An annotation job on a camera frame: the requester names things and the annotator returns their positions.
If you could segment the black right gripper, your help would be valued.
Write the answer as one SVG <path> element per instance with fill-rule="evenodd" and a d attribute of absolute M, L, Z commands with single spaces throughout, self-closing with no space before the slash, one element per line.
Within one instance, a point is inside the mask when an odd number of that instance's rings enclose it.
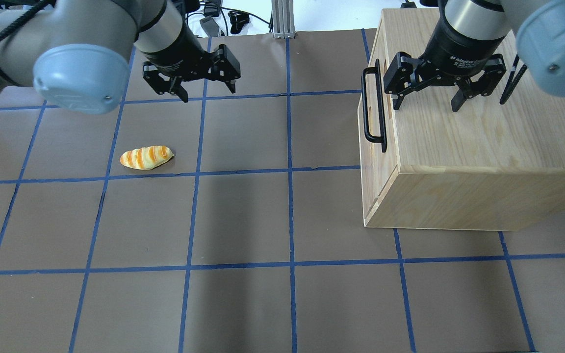
<path fill-rule="evenodd" d="M 442 14 L 422 58 L 399 51 L 383 76 L 384 91 L 399 110 L 405 96 L 429 86 L 457 85 L 453 112 L 466 100 L 489 96 L 507 71 L 496 53 L 509 32 L 503 14 Z"/>

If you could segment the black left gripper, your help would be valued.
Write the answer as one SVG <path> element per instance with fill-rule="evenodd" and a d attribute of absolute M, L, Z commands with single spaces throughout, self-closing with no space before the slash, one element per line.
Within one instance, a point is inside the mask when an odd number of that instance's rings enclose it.
<path fill-rule="evenodd" d="M 241 78 L 238 59 L 224 43 L 208 53 L 187 25 L 180 29 L 142 27 L 141 53 L 147 58 L 143 79 L 159 95 L 170 94 L 187 103 L 188 92 L 181 82 L 199 79 L 222 82 L 232 94 L 237 92 L 236 83 Z"/>

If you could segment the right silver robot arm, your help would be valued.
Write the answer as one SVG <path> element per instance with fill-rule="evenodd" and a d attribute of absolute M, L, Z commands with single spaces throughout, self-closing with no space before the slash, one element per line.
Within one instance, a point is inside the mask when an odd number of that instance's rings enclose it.
<path fill-rule="evenodd" d="M 400 51 L 383 76 L 384 92 L 399 109 L 405 96 L 430 86 L 456 86 L 454 112 L 488 96 L 507 72 L 496 49 L 513 32 L 516 56 L 500 103 L 525 72 L 545 93 L 565 98 L 565 0 L 422 0 L 439 20 L 424 53 Z"/>

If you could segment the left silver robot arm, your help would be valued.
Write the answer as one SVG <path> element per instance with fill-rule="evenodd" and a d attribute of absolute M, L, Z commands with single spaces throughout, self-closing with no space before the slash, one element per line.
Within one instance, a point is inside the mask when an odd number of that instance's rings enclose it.
<path fill-rule="evenodd" d="M 207 52 L 170 0 L 41 0 L 0 9 L 0 94 L 32 87 L 58 107 L 108 113 L 126 91 L 133 49 L 159 95 L 188 102 L 182 83 L 200 79 L 236 92 L 237 58 L 224 44 Z"/>

